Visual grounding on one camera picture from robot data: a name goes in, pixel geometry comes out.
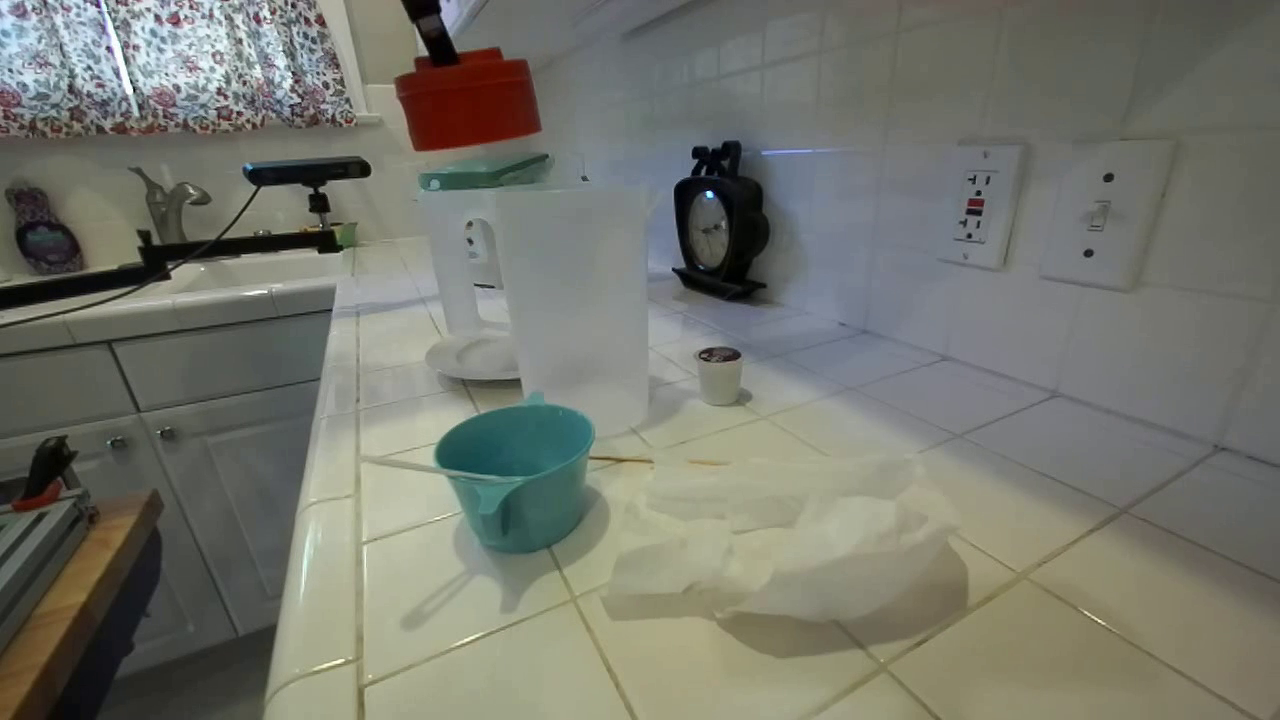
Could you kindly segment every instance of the small cup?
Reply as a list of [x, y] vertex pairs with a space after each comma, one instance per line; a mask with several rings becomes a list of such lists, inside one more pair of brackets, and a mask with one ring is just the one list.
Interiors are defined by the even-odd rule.
[[746, 400], [746, 351], [735, 346], [701, 346], [697, 351], [697, 383], [703, 387], [703, 404], [730, 406]]

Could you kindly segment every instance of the cabinet drawer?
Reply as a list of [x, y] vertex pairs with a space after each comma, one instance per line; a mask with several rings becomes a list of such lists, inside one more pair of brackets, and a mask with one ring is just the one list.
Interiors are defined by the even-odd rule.
[[119, 338], [117, 356], [139, 406], [173, 406], [320, 378], [327, 313], [238, 329]]
[[129, 387], [104, 344], [0, 359], [0, 436], [129, 410]]

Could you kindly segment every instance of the light switch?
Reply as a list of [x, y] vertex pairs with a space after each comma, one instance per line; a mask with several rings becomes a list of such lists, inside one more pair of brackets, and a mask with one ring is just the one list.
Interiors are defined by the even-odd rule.
[[1133, 288], [1173, 168], [1170, 139], [1095, 145], [1067, 168], [1039, 275]]
[[1022, 187], [1022, 145], [960, 145], [950, 165], [941, 254], [951, 265], [1005, 268]]

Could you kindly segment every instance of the window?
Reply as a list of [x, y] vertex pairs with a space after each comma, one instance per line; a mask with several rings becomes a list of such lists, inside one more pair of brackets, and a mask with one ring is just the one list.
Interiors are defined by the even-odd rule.
[[354, 122], [315, 0], [0, 0], [0, 137]]

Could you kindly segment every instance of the clear plastic pitcher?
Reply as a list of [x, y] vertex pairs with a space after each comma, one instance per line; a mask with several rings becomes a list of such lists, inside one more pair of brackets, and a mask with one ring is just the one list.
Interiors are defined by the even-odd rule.
[[650, 418], [643, 190], [504, 187], [504, 268], [523, 396], [584, 410], [602, 436]]

